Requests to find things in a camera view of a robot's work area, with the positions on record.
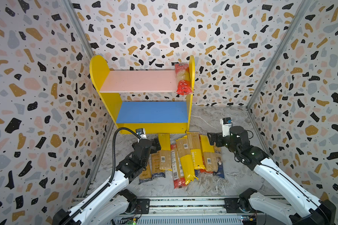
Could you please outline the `yellow top spaghetti bag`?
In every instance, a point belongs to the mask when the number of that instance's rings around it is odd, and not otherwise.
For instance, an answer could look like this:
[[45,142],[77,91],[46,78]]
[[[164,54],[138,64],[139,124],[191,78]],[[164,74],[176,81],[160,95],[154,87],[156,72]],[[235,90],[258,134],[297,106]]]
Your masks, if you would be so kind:
[[170,134],[158,134],[158,139],[161,146],[159,168],[164,171],[172,171]]

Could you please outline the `dark blue spaghetti bag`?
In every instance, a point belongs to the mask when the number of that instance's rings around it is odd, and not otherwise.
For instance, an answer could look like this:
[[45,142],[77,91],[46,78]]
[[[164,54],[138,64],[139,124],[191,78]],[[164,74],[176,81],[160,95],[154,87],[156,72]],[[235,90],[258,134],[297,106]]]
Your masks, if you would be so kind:
[[165,171],[160,169],[160,156],[159,153],[151,155],[152,179],[165,178]]

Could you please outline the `blue white spaghetti bag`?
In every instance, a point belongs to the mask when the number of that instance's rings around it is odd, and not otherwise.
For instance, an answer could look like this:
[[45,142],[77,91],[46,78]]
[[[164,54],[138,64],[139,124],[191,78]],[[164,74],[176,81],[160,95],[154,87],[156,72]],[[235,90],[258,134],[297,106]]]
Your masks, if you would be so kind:
[[143,184],[150,181],[152,181],[152,173],[150,163],[148,162],[145,169],[143,169],[140,175],[139,184]]

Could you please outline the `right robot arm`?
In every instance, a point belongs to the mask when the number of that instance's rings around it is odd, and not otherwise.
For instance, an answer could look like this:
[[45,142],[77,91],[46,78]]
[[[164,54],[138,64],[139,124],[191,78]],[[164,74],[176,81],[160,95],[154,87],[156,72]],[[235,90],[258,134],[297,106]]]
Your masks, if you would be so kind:
[[238,207],[244,213],[261,211],[286,225],[333,225],[336,206],[320,200],[283,172],[261,148],[251,145],[248,131],[241,126],[222,126],[221,133],[208,133],[210,145],[226,147],[237,162],[262,176],[287,200],[280,203],[253,188],[239,195]]

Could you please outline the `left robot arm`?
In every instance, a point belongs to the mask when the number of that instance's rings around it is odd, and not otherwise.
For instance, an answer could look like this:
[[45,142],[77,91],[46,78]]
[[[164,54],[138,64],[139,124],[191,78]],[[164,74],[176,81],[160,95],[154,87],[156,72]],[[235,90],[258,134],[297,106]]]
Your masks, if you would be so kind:
[[140,139],[133,143],[134,151],[115,169],[114,177],[107,179],[89,197],[70,210],[59,210],[54,225],[104,225],[123,213],[137,213],[137,196],[126,187],[139,177],[148,165],[150,155],[161,150],[158,138]]

